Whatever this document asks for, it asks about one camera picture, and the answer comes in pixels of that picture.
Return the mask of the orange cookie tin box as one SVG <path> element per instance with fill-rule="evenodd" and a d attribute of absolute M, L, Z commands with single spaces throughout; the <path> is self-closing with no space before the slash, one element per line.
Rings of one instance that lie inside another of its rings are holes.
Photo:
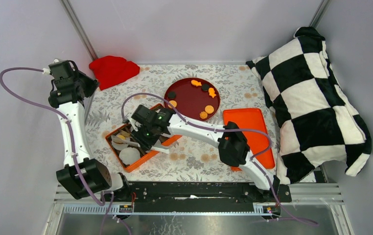
<path fill-rule="evenodd" d="M 166 129 L 173 110 L 158 104 L 150 109 L 140 105 L 128 120 L 105 140 L 126 172 L 132 172 L 159 153 L 170 153 L 181 138 Z"/>

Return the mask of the dark red round plate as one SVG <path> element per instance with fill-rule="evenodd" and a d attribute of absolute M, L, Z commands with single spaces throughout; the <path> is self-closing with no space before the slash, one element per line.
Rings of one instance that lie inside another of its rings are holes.
<path fill-rule="evenodd" d="M 215 89 L 217 96 L 215 98 L 211 98 L 208 91 L 204 92 L 201 90 L 201 87 L 191 85 L 191 80 L 200 81 L 202 85 L 209 84 L 210 87 Z M 221 103 L 217 88 L 212 83 L 201 78 L 184 78 L 174 82 L 169 86 L 164 94 L 164 99 L 167 101 L 170 101 L 167 98 L 167 94 L 170 91 L 175 91 L 177 94 L 176 98 L 173 99 L 177 102 L 176 109 L 188 118 L 198 119 L 201 121 L 209 120 L 216 114 Z M 200 119 L 199 114 L 200 112 L 205 111 L 205 107 L 207 105 L 212 105 L 214 107 L 214 113 L 208 115 L 206 119 Z"/>

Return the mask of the metal serving tongs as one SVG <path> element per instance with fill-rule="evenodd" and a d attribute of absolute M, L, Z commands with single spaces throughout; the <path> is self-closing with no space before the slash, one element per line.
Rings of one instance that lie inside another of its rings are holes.
<path fill-rule="evenodd" d="M 125 138 L 121 139 L 118 136 L 111 136 L 111 139 L 115 143 L 128 144 L 128 145 L 131 145 L 131 146 L 136 146 L 136 147 L 142 148 L 142 146 L 139 143 L 134 142 L 134 141 L 127 141 Z M 168 146 L 163 146 L 161 144 L 155 144 L 155 145 L 152 145 L 150 147 L 146 147 L 145 150 L 146 151 L 153 150 L 153 151 L 158 151 L 158 152 L 162 152 L 162 153 L 165 153 L 165 154 L 170 153 L 169 147 Z"/>

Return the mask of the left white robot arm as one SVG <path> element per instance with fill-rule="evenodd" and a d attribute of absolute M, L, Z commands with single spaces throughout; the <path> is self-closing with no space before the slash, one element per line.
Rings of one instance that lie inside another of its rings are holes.
<path fill-rule="evenodd" d="M 92 97 L 99 82 L 71 60 L 55 59 L 48 73 L 53 77 L 48 102 L 59 118 L 65 148 L 64 167 L 56 171 L 58 182 L 77 200 L 98 192 L 112 193 L 118 201 L 127 200 L 131 189 L 125 177 L 111 174 L 93 157 L 86 137 L 84 100 Z"/>

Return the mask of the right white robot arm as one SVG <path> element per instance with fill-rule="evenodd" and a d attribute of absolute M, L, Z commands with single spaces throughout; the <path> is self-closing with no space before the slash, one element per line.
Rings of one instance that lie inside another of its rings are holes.
<path fill-rule="evenodd" d="M 131 136 L 142 150 L 168 153 L 168 147 L 158 143 L 163 134 L 206 142 L 218 148 L 221 162 L 240 168 L 250 177 L 264 201 L 271 202 L 278 197 L 279 178 L 256 159 L 259 154 L 250 150 L 244 135 L 246 132 L 259 133 L 259 130 L 242 129 L 231 121 L 226 125 L 214 125 L 186 118 L 174 109 L 153 111 L 143 105 L 139 105 L 127 120 L 134 128 Z"/>

